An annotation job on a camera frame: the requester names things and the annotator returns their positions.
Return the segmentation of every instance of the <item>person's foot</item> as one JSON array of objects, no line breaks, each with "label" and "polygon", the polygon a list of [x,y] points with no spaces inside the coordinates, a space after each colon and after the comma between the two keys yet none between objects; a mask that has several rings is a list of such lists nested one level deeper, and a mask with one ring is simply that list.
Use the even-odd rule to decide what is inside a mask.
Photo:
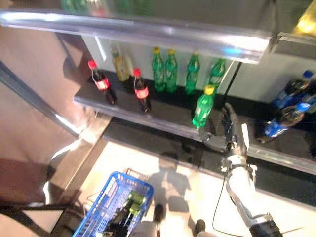
[{"label": "person's foot", "polygon": [[157,204],[154,209],[154,221],[161,223],[163,220],[163,217],[164,217],[163,206],[161,204]]},{"label": "person's foot", "polygon": [[198,235],[198,233],[202,232],[202,231],[205,231],[205,222],[201,219],[199,219],[196,223],[196,226],[194,228],[194,232],[193,232],[193,235],[194,237],[196,237]]}]

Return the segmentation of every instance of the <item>blue bottle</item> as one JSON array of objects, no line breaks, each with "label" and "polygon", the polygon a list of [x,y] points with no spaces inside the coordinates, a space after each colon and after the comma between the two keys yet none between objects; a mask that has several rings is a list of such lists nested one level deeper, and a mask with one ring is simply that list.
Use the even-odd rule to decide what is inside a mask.
[{"label": "blue bottle", "polygon": [[287,106],[299,103],[304,95],[304,91],[309,86],[311,81],[310,78],[313,75],[313,72],[307,70],[303,73],[301,79],[291,80],[277,98],[272,101],[272,104],[278,109],[283,109]]},{"label": "blue bottle", "polygon": [[305,111],[308,110],[310,106],[308,103],[299,103],[279,111],[276,117],[265,127],[264,134],[258,138],[258,141],[267,143],[284,133],[289,127],[298,124],[303,120]]},{"label": "blue bottle", "polygon": [[316,103],[316,80],[311,81],[310,85],[304,91],[301,102],[313,105]]}]

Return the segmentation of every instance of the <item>floor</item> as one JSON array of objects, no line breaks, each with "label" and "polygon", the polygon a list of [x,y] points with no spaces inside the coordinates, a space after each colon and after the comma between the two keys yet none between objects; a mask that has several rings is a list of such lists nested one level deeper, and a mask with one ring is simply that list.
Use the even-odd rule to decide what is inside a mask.
[{"label": "floor", "polygon": [[[109,142],[81,188],[80,202],[95,199],[110,174],[124,172],[128,168],[148,176],[155,190],[154,201],[143,220],[151,220],[155,203],[166,208],[166,218],[161,225],[161,236],[192,236],[198,219],[206,222],[206,230],[217,236],[225,236],[212,228],[212,218],[223,180],[220,177],[200,173],[175,165],[153,155]],[[316,209],[263,192],[257,195],[258,203],[267,207],[282,232],[302,228],[284,234],[285,237],[316,236]],[[217,209],[215,228],[235,235],[250,233],[226,190]]]}]

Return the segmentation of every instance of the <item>black shelf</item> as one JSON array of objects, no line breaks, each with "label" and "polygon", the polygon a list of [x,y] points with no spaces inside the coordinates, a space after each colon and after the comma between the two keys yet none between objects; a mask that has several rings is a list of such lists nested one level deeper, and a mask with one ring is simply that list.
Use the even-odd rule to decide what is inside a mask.
[{"label": "black shelf", "polygon": [[[180,87],[175,94],[156,93],[153,83],[148,81],[152,111],[149,114],[143,114],[132,90],[132,79],[122,83],[115,73],[107,72],[107,75],[118,97],[118,102],[114,106],[107,103],[102,92],[97,90],[92,81],[88,81],[77,92],[74,100],[120,119],[201,142],[198,131],[191,124],[196,101],[201,91],[188,96]],[[271,111],[269,105],[234,97],[228,97],[226,100],[235,108],[239,120],[248,125],[249,156],[316,175],[316,162],[311,154],[313,149],[311,146],[315,145],[315,142],[311,133],[308,132],[311,126],[315,126],[313,121],[315,114],[309,116],[303,123],[307,126],[289,129],[270,143],[259,144],[255,139],[257,128],[262,122],[273,117],[269,112]],[[222,133],[220,126],[222,103],[223,96],[217,95],[206,126],[206,129],[219,135]]]}]

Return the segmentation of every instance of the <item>robotic hand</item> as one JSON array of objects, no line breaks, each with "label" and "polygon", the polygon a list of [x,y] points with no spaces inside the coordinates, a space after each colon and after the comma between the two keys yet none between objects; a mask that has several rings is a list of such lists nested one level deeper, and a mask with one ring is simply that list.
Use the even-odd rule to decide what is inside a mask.
[{"label": "robotic hand", "polygon": [[252,236],[281,237],[282,234],[271,214],[265,212],[254,198],[255,168],[247,164],[247,147],[236,113],[228,103],[225,104],[222,112],[225,142],[221,143],[222,137],[205,132],[200,133],[201,138],[206,146],[212,149],[216,147],[216,150],[225,153],[222,170],[228,177],[226,189]]}]

